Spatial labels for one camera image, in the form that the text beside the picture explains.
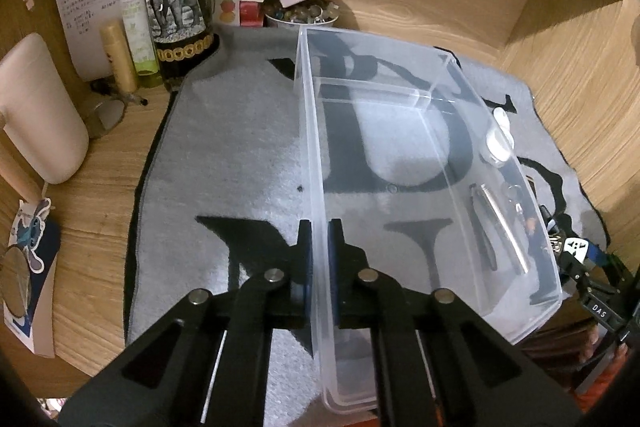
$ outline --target small mirror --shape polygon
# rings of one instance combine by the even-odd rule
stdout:
[[[18,319],[24,317],[31,297],[31,278],[27,258],[18,247],[10,247],[2,257],[0,289],[9,311]]]

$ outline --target clear plastic container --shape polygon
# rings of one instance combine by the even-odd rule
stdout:
[[[302,28],[296,58],[312,334],[325,405],[376,406],[368,330],[334,324],[327,225],[403,286],[452,289],[508,341],[540,327],[561,287],[542,218],[513,153],[448,52],[361,32]]]

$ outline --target sticker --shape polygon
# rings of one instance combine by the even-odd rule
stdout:
[[[214,24],[240,25],[240,0],[211,0]]]
[[[206,31],[198,0],[146,0],[146,4],[153,40],[161,48],[173,48]]]
[[[587,257],[587,251],[589,250],[589,241],[586,239],[580,239],[579,237],[569,237],[564,242],[562,251],[569,252],[580,263],[584,263]]]

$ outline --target gray mat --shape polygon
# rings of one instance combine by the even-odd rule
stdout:
[[[127,343],[191,289],[222,293],[267,269],[272,255],[296,241],[303,217],[298,99],[288,77],[297,35],[239,28],[185,80],[136,202],[135,289]],[[516,153],[536,182],[539,200],[578,235],[601,248],[607,236],[535,114],[517,79],[460,57],[488,105],[508,111]],[[252,241],[263,242],[260,256]],[[339,426],[370,417],[333,415],[322,406],[310,335],[274,332],[266,426]]]

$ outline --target white bowl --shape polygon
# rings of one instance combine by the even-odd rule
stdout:
[[[281,21],[279,19],[276,19],[274,17],[271,17],[267,14],[264,14],[265,17],[267,17],[267,26],[273,27],[273,28],[289,28],[291,30],[297,30],[300,28],[300,26],[324,26],[325,28],[330,28],[331,26],[334,25],[334,22],[336,22],[338,20],[338,17],[335,17],[333,19],[331,19],[330,21],[325,21],[325,22],[319,22],[316,24],[307,24],[307,23],[302,23],[302,22],[289,22],[289,21]]]

